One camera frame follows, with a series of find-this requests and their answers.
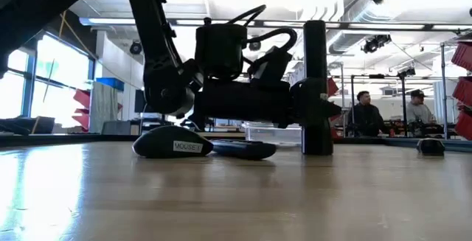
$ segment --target black mouse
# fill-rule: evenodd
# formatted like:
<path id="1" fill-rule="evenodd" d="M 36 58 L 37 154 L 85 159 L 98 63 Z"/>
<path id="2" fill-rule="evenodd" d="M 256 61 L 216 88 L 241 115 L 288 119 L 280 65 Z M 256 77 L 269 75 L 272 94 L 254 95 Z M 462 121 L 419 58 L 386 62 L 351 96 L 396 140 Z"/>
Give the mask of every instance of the black mouse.
<path id="1" fill-rule="evenodd" d="M 133 151 L 146 158 L 184 158 L 206 156 L 213 144 L 186 128 L 162 126 L 140 136 Z"/>

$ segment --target baseball cap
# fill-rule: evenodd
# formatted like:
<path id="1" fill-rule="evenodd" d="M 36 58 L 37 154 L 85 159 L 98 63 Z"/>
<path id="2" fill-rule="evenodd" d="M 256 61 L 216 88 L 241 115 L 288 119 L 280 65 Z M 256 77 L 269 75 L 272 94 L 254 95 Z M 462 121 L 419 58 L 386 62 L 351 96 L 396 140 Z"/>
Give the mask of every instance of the baseball cap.
<path id="1" fill-rule="evenodd" d="M 421 90 L 414 90 L 410 94 L 411 94 L 412 97 L 424 97 L 425 96 L 425 93 L 423 93 L 423 91 L 421 91 Z"/>

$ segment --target ceiling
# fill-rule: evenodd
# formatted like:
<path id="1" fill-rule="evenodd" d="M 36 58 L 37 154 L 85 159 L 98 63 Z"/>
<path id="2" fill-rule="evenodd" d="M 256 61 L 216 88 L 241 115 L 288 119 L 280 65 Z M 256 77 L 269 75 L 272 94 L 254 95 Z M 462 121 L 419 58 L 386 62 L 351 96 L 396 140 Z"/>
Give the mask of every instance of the ceiling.
<path id="1" fill-rule="evenodd" d="M 445 23 L 472 24 L 469 13 L 470 0 L 386 0 L 375 5 L 370 0 L 168 0 L 164 10 L 168 18 L 211 17 L 214 19 L 234 18 L 253 7 L 267 5 L 267 10 L 259 19 L 359 22 L 408 22 L 408 23 Z M 93 18 L 132 18 L 128 0 L 82 0 L 71 7 L 80 17 Z M 108 37 L 128 52 L 133 40 L 139 39 L 134 26 L 96 27 L 105 29 Z M 179 53 L 186 59 L 193 57 L 195 48 L 195 27 L 173 27 L 177 33 L 175 44 Z M 261 35 L 267 29 L 250 28 L 249 35 Z M 296 60 L 303 59 L 303 42 L 300 31 L 299 43 L 292 50 Z M 375 53 L 365 54 L 361 47 L 365 38 L 373 32 L 351 32 L 330 30 L 327 42 L 330 52 L 328 64 L 343 63 L 344 74 L 395 73 L 402 66 L 416 66 L 417 74 L 436 76 L 441 42 L 457 36 L 453 32 L 388 32 L 392 43 Z M 273 45 L 281 46 L 285 36 L 264 41 L 259 52 L 244 52 L 249 58 L 263 55 Z M 447 50 L 446 60 L 450 60 L 454 49 Z M 287 73 L 296 71 L 300 61 L 292 61 Z M 340 74 L 336 65 L 330 66 L 331 74 Z"/>

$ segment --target mouse label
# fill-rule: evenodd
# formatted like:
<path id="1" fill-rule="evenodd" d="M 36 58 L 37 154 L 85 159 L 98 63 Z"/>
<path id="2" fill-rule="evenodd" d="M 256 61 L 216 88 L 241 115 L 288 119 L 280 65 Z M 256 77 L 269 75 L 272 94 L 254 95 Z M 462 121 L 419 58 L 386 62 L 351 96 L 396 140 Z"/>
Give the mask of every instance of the mouse label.
<path id="1" fill-rule="evenodd" d="M 174 152 L 201 153 L 203 146 L 193 142 L 174 141 Z"/>

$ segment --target man in cap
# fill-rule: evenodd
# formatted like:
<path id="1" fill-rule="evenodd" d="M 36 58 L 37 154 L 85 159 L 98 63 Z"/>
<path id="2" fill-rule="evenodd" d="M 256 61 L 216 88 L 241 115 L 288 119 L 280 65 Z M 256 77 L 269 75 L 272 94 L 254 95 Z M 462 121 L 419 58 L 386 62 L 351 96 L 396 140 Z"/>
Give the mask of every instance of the man in cap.
<path id="1" fill-rule="evenodd" d="M 408 123 L 420 120 L 423 124 L 434 123 L 433 113 L 424 104 L 425 94 L 421 90 L 414 90 L 411 93 L 412 101 L 406 105 L 406 119 Z"/>

